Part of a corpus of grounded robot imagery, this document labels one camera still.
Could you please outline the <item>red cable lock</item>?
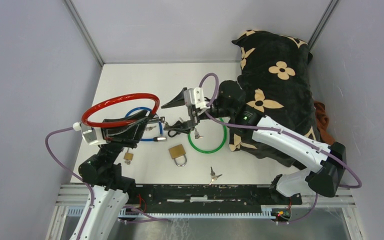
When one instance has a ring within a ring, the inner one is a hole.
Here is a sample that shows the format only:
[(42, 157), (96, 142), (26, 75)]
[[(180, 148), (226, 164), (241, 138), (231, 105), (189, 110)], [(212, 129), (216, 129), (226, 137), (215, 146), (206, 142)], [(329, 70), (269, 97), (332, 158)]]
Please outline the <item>red cable lock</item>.
[(102, 122), (89, 121), (89, 117), (94, 113), (98, 112), (99, 110), (102, 110), (106, 107), (109, 107), (118, 103), (122, 103), (122, 102), (139, 100), (139, 99), (148, 99), (148, 100), (154, 101), (154, 106), (152, 108), (152, 111), (150, 112), (150, 115), (153, 116), (156, 114), (158, 108), (160, 107), (160, 103), (161, 103), (160, 99), (152, 93), (139, 92), (139, 93), (130, 93), (130, 94), (113, 97), (92, 106), (91, 108), (89, 108), (84, 112), (84, 114), (81, 117), (81, 122), (87, 126), (94, 127), (94, 128), (112, 128), (112, 127), (103, 127)]

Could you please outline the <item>green cable lock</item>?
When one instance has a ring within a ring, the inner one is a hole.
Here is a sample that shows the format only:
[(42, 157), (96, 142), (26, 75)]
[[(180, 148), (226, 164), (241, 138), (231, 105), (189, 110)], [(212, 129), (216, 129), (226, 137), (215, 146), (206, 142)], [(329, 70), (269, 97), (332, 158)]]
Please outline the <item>green cable lock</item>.
[(192, 141), (192, 138), (191, 138), (191, 134), (188, 133), (187, 134), (187, 139), (188, 139), (188, 143), (189, 145), (197, 152), (199, 153), (202, 153), (202, 154), (213, 154), (213, 153), (216, 153), (218, 152), (219, 150), (222, 149), (222, 147), (225, 145), (225, 143), (227, 142), (228, 140), (228, 129), (225, 125), (222, 124), (222, 130), (223, 130), (223, 139), (221, 141), (221, 143), (214, 149), (211, 149), (211, 150), (204, 150), (204, 149), (201, 149), (199, 147), (197, 147), (193, 141)]

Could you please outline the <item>silver keys of blue lock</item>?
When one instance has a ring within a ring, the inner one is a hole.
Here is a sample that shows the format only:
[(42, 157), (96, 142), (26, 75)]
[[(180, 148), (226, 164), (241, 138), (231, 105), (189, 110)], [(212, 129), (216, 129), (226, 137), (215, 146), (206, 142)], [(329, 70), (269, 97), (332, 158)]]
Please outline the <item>silver keys of blue lock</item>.
[(155, 129), (157, 126), (156, 125), (153, 125), (153, 126), (147, 126), (145, 128), (146, 131), (152, 131), (153, 129)]

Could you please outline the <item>black padlock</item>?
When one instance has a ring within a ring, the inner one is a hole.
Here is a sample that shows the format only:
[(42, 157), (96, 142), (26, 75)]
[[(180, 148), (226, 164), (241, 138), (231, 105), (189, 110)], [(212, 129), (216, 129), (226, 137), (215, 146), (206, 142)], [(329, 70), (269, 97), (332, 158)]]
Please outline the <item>black padlock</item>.
[(190, 130), (189, 130), (189, 129), (170, 129), (170, 130), (168, 130), (167, 135), (168, 135), (170, 138), (174, 138), (174, 137), (177, 136), (177, 135), (180, 135), (180, 134), (189, 134), (189, 133), (190, 133)]

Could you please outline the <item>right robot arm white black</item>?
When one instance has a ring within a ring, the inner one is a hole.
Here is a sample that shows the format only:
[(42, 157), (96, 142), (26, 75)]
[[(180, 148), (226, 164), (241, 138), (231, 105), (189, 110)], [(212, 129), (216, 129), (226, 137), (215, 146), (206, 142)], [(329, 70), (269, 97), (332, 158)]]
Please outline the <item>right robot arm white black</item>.
[(167, 125), (165, 130), (189, 134), (201, 120), (230, 117), (232, 123), (225, 126), (231, 133), (243, 140), (251, 139), (270, 146), (305, 166), (298, 172), (276, 176), (268, 191), (273, 203), (282, 204), (289, 197), (307, 190), (333, 198), (345, 172), (345, 146), (338, 142), (328, 145), (290, 130), (247, 105), (245, 98), (245, 91), (233, 80), (219, 85), (213, 102), (205, 98), (201, 87), (184, 87), (162, 108), (186, 106), (190, 119)]

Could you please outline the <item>blue cable lock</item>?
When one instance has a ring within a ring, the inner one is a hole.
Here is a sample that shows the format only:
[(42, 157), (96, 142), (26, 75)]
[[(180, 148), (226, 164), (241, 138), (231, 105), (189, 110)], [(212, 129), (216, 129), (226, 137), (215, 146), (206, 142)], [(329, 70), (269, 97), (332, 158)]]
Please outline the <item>blue cable lock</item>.
[[(125, 115), (125, 117), (128, 117), (130, 114), (132, 114), (136, 111), (139, 111), (139, 110), (145, 110), (148, 112), (152, 111), (152, 109), (148, 108), (148, 107), (136, 107), (136, 108), (133, 108), (132, 110), (130, 110)], [(158, 126), (159, 126), (159, 136), (156, 136), (154, 138), (142, 138), (141, 141), (142, 142), (163, 142), (163, 141), (166, 141), (167, 137), (165, 135), (163, 135), (163, 125), (162, 125), (162, 122), (160, 120), (158, 121)]]

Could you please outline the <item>silver keys of green lock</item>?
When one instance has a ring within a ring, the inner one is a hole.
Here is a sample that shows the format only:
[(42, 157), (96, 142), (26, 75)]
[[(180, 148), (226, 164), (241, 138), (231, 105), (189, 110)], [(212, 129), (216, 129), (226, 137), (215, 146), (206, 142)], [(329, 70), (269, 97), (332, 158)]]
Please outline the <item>silver keys of green lock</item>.
[(201, 139), (201, 138), (203, 138), (203, 137), (204, 137), (204, 136), (201, 135), (201, 134), (199, 133), (198, 129), (195, 128), (195, 129), (194, 129), (194, 138), (195, 138), (195, 139)]

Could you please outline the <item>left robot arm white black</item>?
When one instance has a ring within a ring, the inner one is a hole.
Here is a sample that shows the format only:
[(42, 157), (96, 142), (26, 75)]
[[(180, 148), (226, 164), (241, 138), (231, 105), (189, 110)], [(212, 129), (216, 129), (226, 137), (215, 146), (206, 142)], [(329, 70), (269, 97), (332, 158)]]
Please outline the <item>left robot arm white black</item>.
[(135, 180), (122, 175), (122, 165), (116, 160), (124, 150), (137, 147), (153, 117), (149, 111), (141, 110), (126, 117), (126, 120), (133, 121), (127, 126), (73, 125), (88, 145), (98, 146), (98, 152), (78, 167), (78, 176), (89, 194), (71, 239), (106, 240), (122, 207), (136, 200)]

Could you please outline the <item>silver keys of brass padlock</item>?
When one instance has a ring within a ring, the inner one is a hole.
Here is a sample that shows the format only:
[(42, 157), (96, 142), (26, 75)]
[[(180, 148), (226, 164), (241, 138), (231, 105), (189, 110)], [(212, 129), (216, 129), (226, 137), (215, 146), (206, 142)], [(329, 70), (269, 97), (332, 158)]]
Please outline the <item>silver keys of brass padlock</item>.
[(211, 176), (211, 180), (210, 180), (209, 186), (211, 186), (218, 178), (220, 178), (222, 176), (222, 174), (217, 175), (214, 172), (213, 167), (211, 166), (210, 167), (210, 176)]

